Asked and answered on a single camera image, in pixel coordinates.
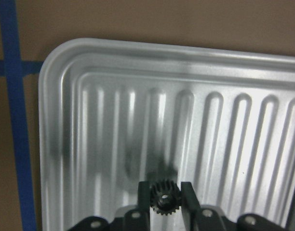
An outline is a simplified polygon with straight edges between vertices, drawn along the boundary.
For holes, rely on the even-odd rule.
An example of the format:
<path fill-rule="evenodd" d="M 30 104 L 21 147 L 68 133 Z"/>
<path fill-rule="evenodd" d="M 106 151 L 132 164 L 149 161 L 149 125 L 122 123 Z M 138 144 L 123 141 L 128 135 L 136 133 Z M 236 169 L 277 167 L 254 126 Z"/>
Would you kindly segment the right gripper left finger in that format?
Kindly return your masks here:
<path fill-rule="evenodd" d="M 150 183 L 140 181 L 137 190 L 137 204 L 119 208 L 117 218 L 120 219 L 119 231 L 150 230 Z"/>

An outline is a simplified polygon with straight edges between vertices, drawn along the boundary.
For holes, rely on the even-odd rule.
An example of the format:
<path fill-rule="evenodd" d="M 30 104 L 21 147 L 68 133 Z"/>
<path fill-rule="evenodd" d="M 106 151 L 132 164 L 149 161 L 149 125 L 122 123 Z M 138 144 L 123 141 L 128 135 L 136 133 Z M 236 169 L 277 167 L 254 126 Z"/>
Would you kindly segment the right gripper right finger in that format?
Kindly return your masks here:
<path fill-rule="evenodd" d="M 225 226 L 218 213 L 201 207 L 191 182 L 181 182 L 181 209 L 187 231 L 224 231 Z"/>

